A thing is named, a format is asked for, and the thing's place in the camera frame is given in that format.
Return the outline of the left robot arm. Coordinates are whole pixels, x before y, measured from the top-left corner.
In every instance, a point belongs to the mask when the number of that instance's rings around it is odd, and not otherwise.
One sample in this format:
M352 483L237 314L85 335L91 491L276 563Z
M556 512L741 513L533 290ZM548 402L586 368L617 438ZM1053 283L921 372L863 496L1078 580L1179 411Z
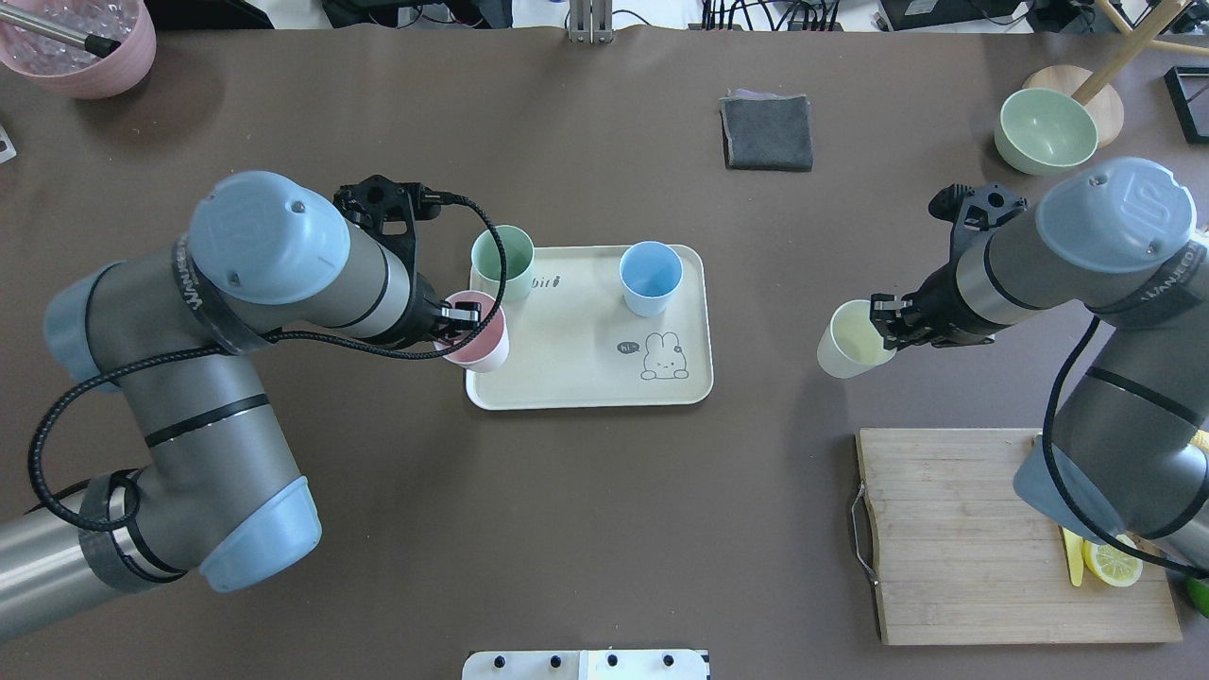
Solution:
M325 198L245 171L168 249L54 296L44 339L75 384L27 448L36 507L2 526L2 639L191 571L239 590L314 551L314 496L250 356L287 340L393 361L465 348L501 306L449 302L416 266L417 221L450 204L472 201L380 175ZM94 390L125 396L150 461L56 492L50 432Z

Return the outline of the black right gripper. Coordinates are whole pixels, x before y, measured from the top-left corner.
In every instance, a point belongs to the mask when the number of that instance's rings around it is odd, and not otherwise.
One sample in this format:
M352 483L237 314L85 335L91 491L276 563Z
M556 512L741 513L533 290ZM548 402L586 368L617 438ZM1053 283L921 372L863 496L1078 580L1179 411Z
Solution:
M988 264L997 227L1026 209L1026 198L997 181L980 188L953 184L938 191L929 202L929 215L951 224L948 263L914 293L870 296L869 321L883 348L993 344L997 332L1026 318L1028 309L997 289Z

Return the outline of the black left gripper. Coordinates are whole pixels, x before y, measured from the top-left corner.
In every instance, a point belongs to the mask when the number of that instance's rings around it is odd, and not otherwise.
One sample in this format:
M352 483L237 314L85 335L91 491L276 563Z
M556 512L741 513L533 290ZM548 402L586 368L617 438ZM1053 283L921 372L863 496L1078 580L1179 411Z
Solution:
M445 206L467 203L461 195L436 191L422 181L393 181L381 174L341 186L332 195L332 206L377 244L383 267L374 305L339 325L341 334L401 351L418 342L452 346L481 328L484 305L438 296L417 267L417 223L435 219Z

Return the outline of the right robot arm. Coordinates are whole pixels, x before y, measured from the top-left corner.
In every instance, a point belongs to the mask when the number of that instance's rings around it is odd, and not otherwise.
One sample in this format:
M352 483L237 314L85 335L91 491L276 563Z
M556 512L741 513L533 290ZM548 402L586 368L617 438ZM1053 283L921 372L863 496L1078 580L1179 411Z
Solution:
M950 250L906 296L870 296L885 348L993 342L1078 301L1092 322L1049 391L1016 495L1089 541L1130 534L1162 567L1207 577L1207 236L1190 191L1145 159L1112 159L1028 206L997 184L953 185L929 211Z

